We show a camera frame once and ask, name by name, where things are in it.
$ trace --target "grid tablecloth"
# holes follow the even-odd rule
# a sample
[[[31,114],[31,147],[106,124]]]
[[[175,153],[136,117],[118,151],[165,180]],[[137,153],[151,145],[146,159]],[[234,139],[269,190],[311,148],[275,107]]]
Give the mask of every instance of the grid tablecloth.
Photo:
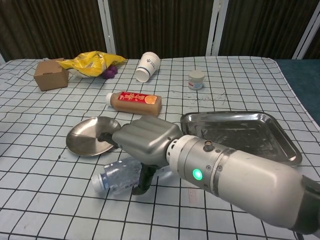
[[[40,59],[0,67],[0,240],[263,240],[291,239],[241,209],[171,176],[154,179],[142,196],[98,195],[90,183],[105,164],[126,158],[120,149],[79,157],[65,144],[68,131],[88,117],[121,125],[140,115],[105,104],[109,92],[162,96],[159,118],[179,123],[189,112],[258,110],[274,116],[302,152],[296,169],[320,181],[320,133],[277,63],[260,57],[185,57],[161,60],[141,84],[138,60],[114,79],[70,77],[66,88],[41,92],[33,74]],[[188,88],[188,73],[205,72],[204,87]]]

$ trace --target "brown curtain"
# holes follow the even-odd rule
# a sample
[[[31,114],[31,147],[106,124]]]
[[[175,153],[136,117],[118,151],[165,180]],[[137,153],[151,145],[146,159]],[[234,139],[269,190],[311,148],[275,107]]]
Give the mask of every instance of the brown curtain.
[[[304,59],[320,59],[320,28],[316,32],[308,50],[304,55]]]
[[[319,0],[230,0],[219,55],[291,59]]]
[[[206,54],[214,0],[109,0],[117,53],[140,58]]]
[[[1,0],[4,60],[74,58],[106,51],[97,0]]]

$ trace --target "teal floor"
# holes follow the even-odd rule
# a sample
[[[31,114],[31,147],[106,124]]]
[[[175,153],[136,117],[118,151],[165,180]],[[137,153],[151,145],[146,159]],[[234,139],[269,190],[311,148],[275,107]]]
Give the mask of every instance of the teal floor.
[[[305,109],[320,125],[320,59],[276,62]]]

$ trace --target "brown box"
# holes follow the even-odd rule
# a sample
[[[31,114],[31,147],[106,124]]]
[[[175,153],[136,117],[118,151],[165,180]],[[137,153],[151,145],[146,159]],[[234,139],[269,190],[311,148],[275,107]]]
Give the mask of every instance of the brown box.
[[[33,77],[41,91],[68,86],[69,72],[56,62],[63,60],[63,58],[57,58],[38,63]]]

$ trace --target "chip bag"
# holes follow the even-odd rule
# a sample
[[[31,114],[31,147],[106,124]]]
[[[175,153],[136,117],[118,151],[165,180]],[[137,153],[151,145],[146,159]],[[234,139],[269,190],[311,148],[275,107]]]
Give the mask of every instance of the chip bag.
[[[111,64],[122,63],[126,59],[115,54],[102,51],[90,51],[80,53],[74,59],[57,61],[61,67],[68,70],[72,75],[81,78],[98,77]]]

